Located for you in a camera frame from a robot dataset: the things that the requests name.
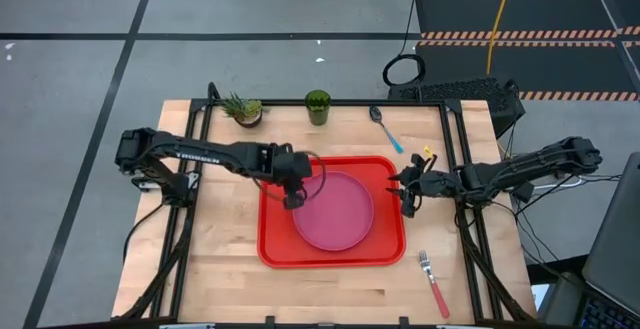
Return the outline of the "black mat with hazard stripes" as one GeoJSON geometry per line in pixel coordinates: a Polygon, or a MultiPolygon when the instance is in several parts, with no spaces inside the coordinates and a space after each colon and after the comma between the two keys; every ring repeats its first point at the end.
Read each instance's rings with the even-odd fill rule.
{"type": "Polygon", "coordinates": [[[486,74],[525,100],[640,101],[640,0],[416,0],[432,81],[486,74]]]}

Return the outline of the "red plastic tray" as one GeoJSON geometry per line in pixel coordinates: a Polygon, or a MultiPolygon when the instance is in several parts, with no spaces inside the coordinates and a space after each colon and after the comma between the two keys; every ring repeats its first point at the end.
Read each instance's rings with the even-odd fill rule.
{"type": "Polygon", "coordinates": [[[284,207],[284,190],[262,183],[257,225],[257,253],[261,261],[273,268],[320,268],[382,266],[397,262],[406,249],[406,238],[400,198],[387,191],[397,188],[389,180],[396,174],[394,164],[382,156],[334,156],[311,161],[312,176],[303,180],[309,197],[313,192],[306,182],[327,172],[343,172],[358,179],[373,199],[374,218],[366,237],[343,251],[325,251],[307,243],[293,222],[293,210],[284,207]]]}

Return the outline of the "green faceted cup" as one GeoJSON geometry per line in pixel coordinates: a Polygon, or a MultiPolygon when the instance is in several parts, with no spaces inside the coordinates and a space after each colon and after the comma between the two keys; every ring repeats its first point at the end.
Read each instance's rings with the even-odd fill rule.
{"type": "Polygon", "coordinates": [[[321,126],[327,122],[330,105],[331,97],[323,90],[313,90],[305,96],[305,106],[313,125],[321,126]]]}

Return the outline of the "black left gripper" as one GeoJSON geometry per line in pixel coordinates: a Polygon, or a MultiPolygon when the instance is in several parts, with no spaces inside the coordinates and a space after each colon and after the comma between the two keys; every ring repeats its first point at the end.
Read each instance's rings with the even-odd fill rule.
{"type": "Polygon", "coordinates": [[[282,186],[288,193],[283,205],[288,210],[299,207],[306,200],[303,179],[312,176],[309,156],[304,151],[293,150],[291,144],[276,145],[272,158],[272,183],[282,186]]]}

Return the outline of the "black table frame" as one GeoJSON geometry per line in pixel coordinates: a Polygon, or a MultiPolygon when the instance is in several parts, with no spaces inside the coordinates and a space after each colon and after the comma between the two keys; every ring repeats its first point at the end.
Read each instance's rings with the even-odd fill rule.
{"type": "MultiPolygon", "coordinates": [[[[383,104],[383,124],[374,124],[364,105],[333,103],[328,122],[315,126],[298,99],[272,99],[254,129],[244,129],[214,109],[207,131],[213,142],[290,143],[322,156],[380,155],[397,168],[414,153],[432,150],[447,170],[465,161],[496,162],[499,152],[488,106],[465,101],[459,113],[437,107],[383,104]]],[[[187,322],[413,324],[441,321],[417,255],[429,255],[450,310],[450,322],[474,320],[474,299],[492,314],[487,284],[467,281],[467,264],[450,199],[425,199],[404,223],[406,251],[389,266],[275,269],[257,254],[259,191],[250,180],[218,166],[206,166],[186,256],[178,317],[187,322]]]]}

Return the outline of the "dark grey laptop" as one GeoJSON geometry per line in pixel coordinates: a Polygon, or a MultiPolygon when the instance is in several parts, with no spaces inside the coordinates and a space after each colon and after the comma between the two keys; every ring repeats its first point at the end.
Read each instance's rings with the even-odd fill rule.
{"type": "Polygon", "coordinates": [[[592,288],[640,316],[640,152],[627,160],[582,274],[592,288]]]}

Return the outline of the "black keyboard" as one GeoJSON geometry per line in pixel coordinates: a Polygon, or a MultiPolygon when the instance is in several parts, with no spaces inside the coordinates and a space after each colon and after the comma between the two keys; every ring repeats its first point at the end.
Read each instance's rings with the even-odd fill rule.
{"type": "Polygon", "coordinates": [[[576,325],[586,329],[640,329],[640,317],[610,301],[584,296],[576,325]]]}

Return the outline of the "black perforated computer case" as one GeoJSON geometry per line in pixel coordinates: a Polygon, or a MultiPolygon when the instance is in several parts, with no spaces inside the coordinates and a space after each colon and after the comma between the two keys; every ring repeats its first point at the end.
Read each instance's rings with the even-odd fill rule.
{"type": "Polygon", "coordinates": [[[525,113],[519,98],[520,90],[513,79],[505,77],[471,77],[454,81],[427,81],[392,86],[390,100],[419,103],[446,100],[485,101],[488,105],[494,133],[500,138],[525,113]]]}

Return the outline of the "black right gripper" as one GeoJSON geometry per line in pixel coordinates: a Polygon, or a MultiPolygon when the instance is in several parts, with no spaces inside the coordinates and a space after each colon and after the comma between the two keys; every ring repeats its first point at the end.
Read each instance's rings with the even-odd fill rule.
{"type": "Polygon", "coordinates": [[[388,192],[400,198],[403,216],[415,217],[414,203],[417,196],[456,198],[464,192],[455,173],[433,169],[437,161],[436,154],[432,159],[423,158],[420,154],[412,154],[411,166],[389,177],[389,180],[402,182],[404,187],[404,189],[387,188],[388,192]]]}

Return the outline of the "spoon with blue handle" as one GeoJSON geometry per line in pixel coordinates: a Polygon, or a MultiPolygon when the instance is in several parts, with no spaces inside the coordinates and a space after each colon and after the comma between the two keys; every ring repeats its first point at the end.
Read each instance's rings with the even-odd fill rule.
{"type": "Polygon", "coordinates": [[[398,154],[402,154],[404,152],[404,148],[399,144],[399,142],[393,137],[393,135],[390,133],[390,131],[384,125],[383,120],[382,120],[382,113],[381,113],[380,109],[375,105],[371,105],[369,107],[369,115],[370,115],[370,118],[371,118],[371,120],[373,122],[379,124],[382,127],[382,129],[384,130],[384,132],[387,135],[388,139],[390,140],[392,146],[394,147],[395,151],[398,154]]]}

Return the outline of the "pink round plate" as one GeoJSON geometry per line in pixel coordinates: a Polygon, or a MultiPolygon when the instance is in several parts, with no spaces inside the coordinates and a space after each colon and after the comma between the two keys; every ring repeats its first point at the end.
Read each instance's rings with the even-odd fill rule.
{"type": "Polygon", "coordinates": [[[292,212],[300,236],[325,251],[343,251],[361,242],[369,233],[374,205],[371,194],[355,177],[327,172],[309,179],[305,187],[320,192],[292,212]]]}

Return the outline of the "potted succulent plant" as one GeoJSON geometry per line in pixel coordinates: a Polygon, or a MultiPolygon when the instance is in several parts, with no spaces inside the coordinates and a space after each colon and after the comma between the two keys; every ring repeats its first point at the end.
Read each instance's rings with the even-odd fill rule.
{"type": "Polygon", "coordinates": [[[234,92],[222,100],[222,109],[227,117],[247,129],[257,127],[263,115],[270,111],[261,100],[241,98],[234,92]]]}

